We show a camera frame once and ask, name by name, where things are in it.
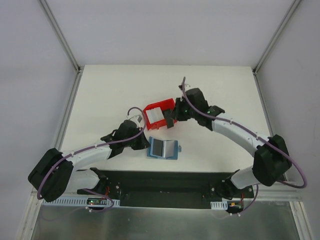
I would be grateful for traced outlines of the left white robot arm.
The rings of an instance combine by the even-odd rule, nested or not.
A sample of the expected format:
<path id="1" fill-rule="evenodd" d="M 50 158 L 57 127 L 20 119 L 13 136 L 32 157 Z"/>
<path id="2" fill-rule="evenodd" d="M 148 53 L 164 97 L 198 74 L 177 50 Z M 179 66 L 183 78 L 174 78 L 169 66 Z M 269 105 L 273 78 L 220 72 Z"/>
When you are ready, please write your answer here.
<path id="1" fill-rule="evenodd" d="M 134 151 L 147 149 L 150 144 L 141 127 L 132 119 L 120 126 L 100 142 L 68 154 L 55 147 L 45 152 L 28 176 L 28 181 L 37 190 L 37 198 L 52 202 L 59 198 L 70 185 L 71 177 L 88 165 L 111 159 L 122 154 L 125 148 Z"/>

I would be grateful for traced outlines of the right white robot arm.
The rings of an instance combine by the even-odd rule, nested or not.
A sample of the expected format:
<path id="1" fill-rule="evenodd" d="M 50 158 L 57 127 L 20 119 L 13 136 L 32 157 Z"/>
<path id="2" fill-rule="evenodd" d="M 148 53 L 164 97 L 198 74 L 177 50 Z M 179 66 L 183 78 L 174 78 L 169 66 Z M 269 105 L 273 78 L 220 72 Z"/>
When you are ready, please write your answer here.
<path id="1" fill-rule="evenodd" d="M 169 116 L 178 122 L 194 119 L 200 126 L 232 140 L 253 157 L 252 166 L 235 171 L 222 183 L 230 197 L 237 197 L 250 185 L 270 187 L 292 167 L 281 136 L 268 137 L 235 122 L 222 108 L 210 106 L 199 88 L 187 90 L 185 96 L 176 98 Z"/>

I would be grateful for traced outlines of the red plastic bin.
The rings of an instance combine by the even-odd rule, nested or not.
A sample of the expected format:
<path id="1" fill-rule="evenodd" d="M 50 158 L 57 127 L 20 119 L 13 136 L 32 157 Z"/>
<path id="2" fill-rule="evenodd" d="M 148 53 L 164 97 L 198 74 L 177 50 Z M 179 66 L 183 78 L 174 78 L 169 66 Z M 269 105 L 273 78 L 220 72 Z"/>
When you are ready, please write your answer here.
<path id="1" fill-rule="evenodd" d="M 170 117 L 174 107 L 175 101 L 173 98 L 148 104 L 143 109 L 146 115 L 147 130 L 158 130 L 161 127 L 172 128 L 177 123 L 177 120 Z"/>

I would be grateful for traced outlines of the blue card holder wallet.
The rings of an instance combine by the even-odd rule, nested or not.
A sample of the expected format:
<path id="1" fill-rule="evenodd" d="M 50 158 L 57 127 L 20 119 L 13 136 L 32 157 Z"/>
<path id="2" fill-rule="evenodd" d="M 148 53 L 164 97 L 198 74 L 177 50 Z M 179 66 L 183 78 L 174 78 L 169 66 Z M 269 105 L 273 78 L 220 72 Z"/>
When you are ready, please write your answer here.
<path id="1" fill-rule="evenodd" d="M 155 159 L 164 159 L 164 160 L 177 160 L 179 153 L 182 151 L 181 146 L 177 140 L 161 140 L 163 141 L 163 148 L 162 148 L 162 156 L 155 156 L 152 154 L 153 150 L 153 140 L 157 139 L 154 137 L 149 137 L 148 141 L 150 146 L 147 149 L 146 155 L 149 158 Z"/>

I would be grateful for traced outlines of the grey credit card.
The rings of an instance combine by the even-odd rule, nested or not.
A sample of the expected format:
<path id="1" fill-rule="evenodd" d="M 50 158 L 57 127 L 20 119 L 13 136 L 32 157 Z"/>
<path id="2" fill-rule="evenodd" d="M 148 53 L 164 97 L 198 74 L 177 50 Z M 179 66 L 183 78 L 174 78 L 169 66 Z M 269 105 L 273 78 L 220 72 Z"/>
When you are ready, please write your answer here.
<path id="1" fill-rule="evenodd" d="M 163 155 L 163 141 L 154 139 L 152 144 L 152 154 L 161 157 Z"/>

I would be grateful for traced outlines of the black credit card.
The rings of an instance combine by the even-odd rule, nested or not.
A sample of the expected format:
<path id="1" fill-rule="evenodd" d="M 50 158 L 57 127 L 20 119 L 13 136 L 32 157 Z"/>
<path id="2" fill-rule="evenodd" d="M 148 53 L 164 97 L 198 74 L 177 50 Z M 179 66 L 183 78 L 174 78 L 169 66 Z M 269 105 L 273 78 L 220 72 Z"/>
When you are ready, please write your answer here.
<path id="1" fill-rule="evenodd" d="M 173 115 L 173 110 L 170 108 L 163 110 L 162 114 L 165 120 L 175 120 L 175 116 Z"/>

